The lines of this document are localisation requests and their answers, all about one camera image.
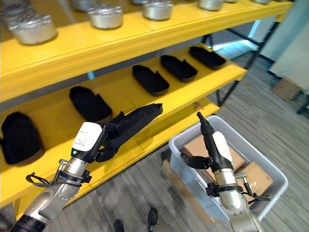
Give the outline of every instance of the label on robot wrist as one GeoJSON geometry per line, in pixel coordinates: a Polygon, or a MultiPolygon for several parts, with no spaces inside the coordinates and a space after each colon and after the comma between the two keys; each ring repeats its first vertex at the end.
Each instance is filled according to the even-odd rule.
{"type": "Polygon", "coordinates": [[[221,132],[216,131],[214,134],[212,134],[212,137],[214,139],[214,142],[216,143],[220,155],[231,161],[233,165],[232,155],[230,149],[228,148],[224,135],[221,132]]]}
{"type": "Polygon", "coordinates": [[[73,142],[73,148],[80,151],[92,149],[102,132],[102,127],[93,122],[84,122],[73,142]]]}

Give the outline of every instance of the cardboard box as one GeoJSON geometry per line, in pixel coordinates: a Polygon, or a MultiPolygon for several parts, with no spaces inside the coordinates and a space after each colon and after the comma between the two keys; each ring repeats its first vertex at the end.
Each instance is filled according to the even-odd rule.
{"type": "MultiPolygon", "coordinates": [[[[231,152],[232,159],[233,159],[234,171],[236,171],[245,163],[245,161],[230,146],[229,148],[230,148],[230,152],[231,152]]],[[[205,143],[204,143],[203,135],[199,135],[198,137],[196,137],[189,143],[185,144],[181,152],[189,156],[203,156],[203,157],[209,156],[205,143]]],[[[210,183],[210,182],[216,183],[214,174],[212,173],[210,168],[207,170],[197,170],[197,172],[207,183],[210,183]]]]}
{"type": "Polygon", "coordinates": [[[301,88],[292,81],[282,78],[272,89],[272,92],[285,101],[292,100],[301,88]]]}
{"type": "MultiPolygon", "coordinates": [[[[244,169],[240,170],[238,173],[246,173],[247,180],[250,185],[252,193],[256,193],[257,195],[262,195],[273,183],[271,177],[255,162],[250,163],[244,169]]],[[[241,186],[246,192],[246,189],[243,185],[241,179],[237,180],[238,185],[241,186]]],[[[253,200],[253,197],[248,195],[244,195],[248,201],[253,200]]]]}

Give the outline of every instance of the clear plastic bin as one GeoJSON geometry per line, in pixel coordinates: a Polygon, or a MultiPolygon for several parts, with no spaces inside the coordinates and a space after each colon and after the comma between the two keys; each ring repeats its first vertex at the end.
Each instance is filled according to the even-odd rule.
{"type": "MultiPolygon", "coordinates": [[[[220,117],[210,116],[207,120],[215,131],[220,131],[225,136],[227,143],[242,156],[246,164],[256,162],[273,179],[273,184],[265,192],[265,194],[270,195],[271,201],[257,201],[250,207],[250,210],[261,221],[288,188],[286,176],[220,117]]],[[[226,213],[221,209],[218,199],[207,196],[205,190],[207,183],[195,169],[188,167],[180,157],[180,150],[183,145],[198,135],[200,135],[200,123],[194,124],[169,141],[169,147],[172,151],[170,166],[210,217],[229,221],[226,213]]]]}

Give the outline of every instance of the person's foot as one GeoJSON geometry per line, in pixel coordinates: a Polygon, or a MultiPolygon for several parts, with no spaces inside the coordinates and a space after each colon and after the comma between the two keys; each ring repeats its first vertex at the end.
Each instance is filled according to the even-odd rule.
{"type": "Polygon", "coordinates": [[[115,232],[125,232],[124,226],[122,224],[122,221],[117,219],[114,223],[114,230],[115,232]]]}
{"type": "Polygon", "coordinates": [[[152,227],[158,222],[158,211],[156,208],[151,208],[148,213],[148,226],[147,231],[151,232],[152,227]]]}

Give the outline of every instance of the yellow metal shelving unit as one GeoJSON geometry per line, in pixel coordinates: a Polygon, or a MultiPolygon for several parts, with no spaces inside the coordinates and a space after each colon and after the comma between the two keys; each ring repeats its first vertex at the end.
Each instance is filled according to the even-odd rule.
{"type": "MultiPolygon", "coordinates": [[[[92,89],[94,93],[100,93],[115,115],[121,110],[128,113],[151,103],[163,103],[164,110],[148,127],[125,143],[113,159],[105,163],[91,164],[89,170],[93,179],[89,185],[82,187],[78,196],[90,191],[167,142],[173,135],[197,122],[197,111],[192,103],[199,101],[204,115],[217,112],[219,107],[206,100],[205,96],[228,83],[240,81],[246,73],[245,69],[231,61],[227,61],[220,70],[213,71],[191,57],[188,50],[187,47],[171,52],[170,55],[179,59],[185,58],[198,70],[195,79],[189,83],[182,83],[171,76],[161,67],[159,58],[141,63],[153,71],[159,70],[169,82],[168,92],[160,97],[151,96],[139,85],[132,75],[132,67],[80,84],[92,89]]],[[[16,208],[18,212],[23,212],[24,206],[35,197],[32,192],[38,191],[25,180],[25,176],[36,172],[43,178],[51,179],[57,169],[58,160],[69,156],[73,139],[83,122],[83,118],[77,113],[68,97],[70,88],[1,112],[1,123],[12,112],[26,113],[36,124],[46,148],[46,153],[39,160],[28,165],[16,166],[1,162],[2,204],[18,200],[16,208]],[[6,181],[12,176],[14,181],[6,181]]]]}
{"type": "MultiPolygon", "coordinates": [[[[90,26],[85,13],[73,11],[66,0],[31,2],[37,12],[52,16],[58,37],[38,46],[24,46],[1,27],[1,102],[215,31],[274,15],[278,16],[277,21],[281,21],[292,5],[275,1],[261,5],[251,0],[238,0],[235,4],[224,3],[218,12],[209,12],[199,9],[196,2],[178,0],[174,2],[171,20],[155,22],[142,17],[140,6],[129,4],[128,0],[112,0],[110,2],[123,6],[124,24],[115,30],[99,30],[90,26]]],[[[212,71],[190,57],[188,48],[170,55],[186,58],[198,74],[194,81],[182,83],[160,66],[159,58],[143,62],[142,65],[153,71],[159,70],[170,83],[168,93],[161,97],[147,93],[132,77],[131,67],[80,83],[94,93],[100,93],[114,115],[120,111],[128,113],[150,103],[163,103],[164,111],[125,143],[113,159],[91,164],[89,170],[93,178],[90,184],[83,185],[77,198],[196,123],[198,118],[192,103],[199,102],[205,116],[217,112],[220,108],[205,96],[228,83],[240,81],[246,73],[245,69],[231,61],[222,69],[212,71]]],[[[25,176],[36,172],[51,179],[58,160],[69,157],[74,136],[83,122],[69,100],[71,87],[0,113],[1,124],[8,114],[15,111],[30,116],[46,148],[40,159],[27,165],[8,165],[4,162],[2,151],[0,153],[0,202],[2,206],[14,203],[18,216],[42,191],[28,183],[25,176]]]]}
{"type": "Polygon", "coordinates": [[[123,6],[124,24],[115,30],[99,30],[90,26],[86,13],[73,11],[69,1],[31,2],[37,12],[52,16],[58,37],[46,44],[24,46],[1,27],[1,102],[215,31],[274,15],[281,20],[292,5],[238,0],[210,12],[199,9],[197,2],[176,0],[171,19],[156,22],[143,18],[141,7],[129,0],[111,0],[123,6]]]}

